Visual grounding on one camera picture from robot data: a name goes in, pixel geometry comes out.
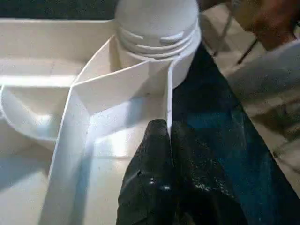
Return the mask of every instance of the black rubber glove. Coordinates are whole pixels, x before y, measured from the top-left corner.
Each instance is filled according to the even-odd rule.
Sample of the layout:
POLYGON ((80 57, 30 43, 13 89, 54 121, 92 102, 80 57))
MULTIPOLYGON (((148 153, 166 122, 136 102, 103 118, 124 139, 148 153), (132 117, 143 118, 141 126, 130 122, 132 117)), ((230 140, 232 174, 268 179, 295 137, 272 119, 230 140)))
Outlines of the black rubber glove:
POLYGON ((175 122, 171 143, 181 210, 197 225, 247 224, 223 168, 194 130, 175 122))
POLYGON ((166 122, 154 120, 126 170, 117 225, 171 225, 177 206, 174 187, 166 122))

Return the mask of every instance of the chair leg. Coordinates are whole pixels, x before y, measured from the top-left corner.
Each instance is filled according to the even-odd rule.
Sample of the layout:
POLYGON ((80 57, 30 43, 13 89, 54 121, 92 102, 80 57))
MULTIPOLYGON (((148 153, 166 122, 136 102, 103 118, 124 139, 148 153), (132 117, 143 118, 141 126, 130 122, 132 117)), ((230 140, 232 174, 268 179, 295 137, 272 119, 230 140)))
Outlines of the chair leg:
POLYGON ((252 42, 252 44, 250 45, 250 47, 246 50, 246 52, 242 55, 242 57, 239 59, 239 61, 237 62, 237 65, 240 65, 244 59, 249 55, 249 53, 253 50, 253 48, 257 45, 258 43, 258 39, 255 39, 254 42, 252 42))
POLYGON ((215 49, 215 51, 214 51, 214 53, 213 53, 213 56, 214 56, 214 57, 216 57, 216 56, 219 54, 220 50, 221 50, 222 47, 223 47, 223 44, 224 44, 224 41, 225 41, 225 37, 226 37, 226 35, 227 35, 227 33, 228 33, 228 30, 229 30, 230 25, 231 25, 232 20, 233 20, 233 11, 230 12, 230 14, 229 14, 229 17, 228 17, 228 19, 227 19, 226 25, 225 25, 224 30, 223 30, 223 32, 222 32, 222 35, 221 35, 219 44, 218 44, 218 46, 216 47, 216 49, 215 49))

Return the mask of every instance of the floor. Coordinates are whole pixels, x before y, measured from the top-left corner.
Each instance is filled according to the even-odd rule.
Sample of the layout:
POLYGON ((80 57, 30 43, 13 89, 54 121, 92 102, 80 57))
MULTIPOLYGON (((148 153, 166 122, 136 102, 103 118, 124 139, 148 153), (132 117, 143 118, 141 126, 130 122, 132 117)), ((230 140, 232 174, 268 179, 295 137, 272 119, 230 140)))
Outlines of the floor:
MULTIPOLYGON (((220 4, 202 12, 200 16, 202 37, 210 54, 214 52, 218 45, 228 15, 229 10, 227 6, 220 4)), ((245 58, 242 65, 236 65, 237 61, 254 40, 255 36, 252 33, 245 32, 242 27, 233 20, 225 38, 223 48, 219 55, 214 58, 215 63, 224 77, 230 76, 233 71, 266 53, 263 46, 259 43, 245 58)), ((275 160, 289 180, 291 186, 298 196, 300 196, 300 139, 290 141, 278 132, 274 132, 257 122, 255 118, 251 118, 251 120, 270 151, 272 153, 274 151, 279 153, 275 160)))

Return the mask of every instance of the white plastic surface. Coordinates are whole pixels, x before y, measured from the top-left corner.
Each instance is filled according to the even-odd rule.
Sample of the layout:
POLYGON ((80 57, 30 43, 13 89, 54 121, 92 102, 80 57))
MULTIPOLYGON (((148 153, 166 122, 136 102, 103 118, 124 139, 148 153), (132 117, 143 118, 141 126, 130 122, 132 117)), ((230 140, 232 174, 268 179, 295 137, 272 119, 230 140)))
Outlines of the white plastic surface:
POLYGON ((0 85, 70 87, 114 21, 0 20, 0 85))
POLYGON ((38 224, 48 188, 52 152, 0 119, 0 222, 38 224))
POLYGON ((114 224, 147 124, 165 119, 170 130, 172 90, 200 30, 178 56, 156 60, 124 49, 113 24, 0 20, 0 61, 16 68, 0 70, 0 223, 114 224), (10 44, 13 33, 20 38, 10 44), (78 69, 49 76, 52 59, 78 69))

